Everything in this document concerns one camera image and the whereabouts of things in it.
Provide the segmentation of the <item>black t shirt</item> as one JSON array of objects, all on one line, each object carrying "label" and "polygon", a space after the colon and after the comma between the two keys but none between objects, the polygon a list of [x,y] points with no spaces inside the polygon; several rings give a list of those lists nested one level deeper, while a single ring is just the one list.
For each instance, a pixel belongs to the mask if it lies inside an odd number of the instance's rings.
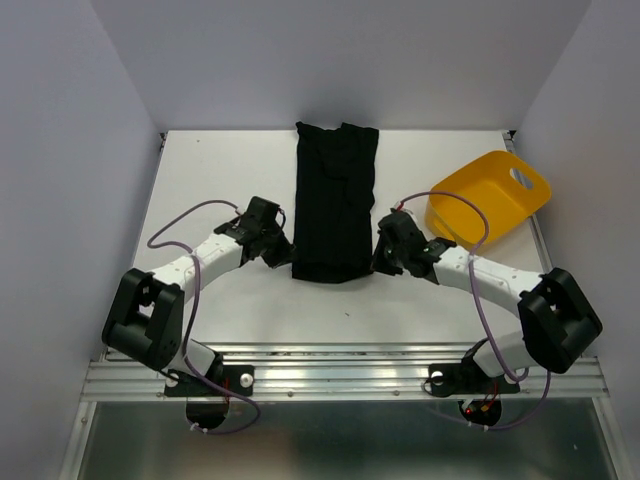
[{"label": "black t shirt", "polygon": [[296,123],[296,280],[340,284],[370,274],[379,131]]}]

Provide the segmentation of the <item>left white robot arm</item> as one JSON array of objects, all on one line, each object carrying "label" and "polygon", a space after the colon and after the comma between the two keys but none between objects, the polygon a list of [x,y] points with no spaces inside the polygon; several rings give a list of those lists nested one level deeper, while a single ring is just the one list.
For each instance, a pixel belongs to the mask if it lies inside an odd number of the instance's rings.
[{"label": "left white robot arm", "polygon": [[[202,202],[176,219],[175,226],[197,209],[214,205]],[[184,254],[151,271],[128,270],[112,301],[102,342],[156,372],[171,370],[188,375],[199,393],[222,391],[225,384],[221,354],[191,338],[195,315],[184,319],[184,308],[199,306],[200,294],[214,280],[260,258],[268,267],[288,264],[294,247],[284,233],[286,215],[269,200],[254,196],[247,208],[213,232],[198,246],[179,241],[161,242],[163,227],[147,241],[150,249],[176,247]]]}]

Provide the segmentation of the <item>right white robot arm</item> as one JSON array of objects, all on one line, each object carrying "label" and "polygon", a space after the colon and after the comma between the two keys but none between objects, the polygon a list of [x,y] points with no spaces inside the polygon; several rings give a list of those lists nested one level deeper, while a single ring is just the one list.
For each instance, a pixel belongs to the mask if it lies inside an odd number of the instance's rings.
[{"label": "right white robot arm", "polygon": [[566,270],[519,270],[475,256],[455,242],[427,239],[413,217],[394,211],[378,224],[372,268],[411,276],[472,295],[513,314],[514,333],[487,334],[460,363],[460,378],[482,390],[495,378],[539,366],[563,374],[602,333],[603,325],[575,278]]}]

